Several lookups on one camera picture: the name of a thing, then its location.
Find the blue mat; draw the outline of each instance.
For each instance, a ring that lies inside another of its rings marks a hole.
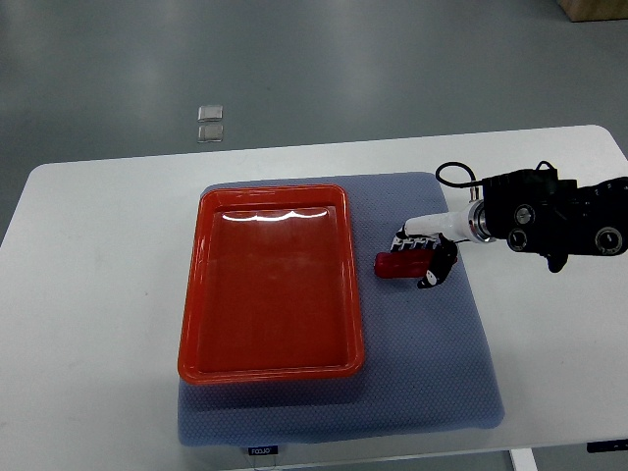
[[[364,367],[345,379],[190,386],[179,391],[184,445],[318,443],[492,428],[503,407],[491,353],[462,260],[441,286],[380,280],[375,255],[411,217],[447,210],[424,173],[227,183],[209,187],[335,183],[348,193]]]

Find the white table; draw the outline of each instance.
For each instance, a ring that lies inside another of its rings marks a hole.
[[[0,469],[249,467],[239,448],[187,449],[177,438],[177,355],[200,192],[231,181],[434,172],[449,160],[479,178],[540,160],[580,185],[628,175],[598,127],[35,169],[0,249]],[[466,190],[444,191],[450,209],[467,201]],[[503,241],[462,244],[461,254],[497,371],[502,424],[285,445],[279,464],[628,436],[628,256],[571,257],[553,275],[544,259]]]

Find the red object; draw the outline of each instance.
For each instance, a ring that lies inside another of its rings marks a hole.
[[[192,385],[333,378],[364,361],[348,202],[336,185],[200,200],[179,374]]]
[[[423,278],[434,250],[417,248],[399,252],[380,252],[375,257],[375,274],[380,278]]]

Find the concrete floor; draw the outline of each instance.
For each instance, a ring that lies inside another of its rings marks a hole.
[[[571,24],[555,0],[0,0],[0,236],[49,162],[586,124],[628,153],[627,90],[628,21]],[[198,144],[209,103],[225,140]],[[541,471],[628,468],[584,445],[535,453]]]

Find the mat label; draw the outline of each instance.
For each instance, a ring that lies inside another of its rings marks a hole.
[[[256,446],[248,449],[249,456],[265,456],[267,454],[278,454],[279,447],[277,445],[271,446]]]

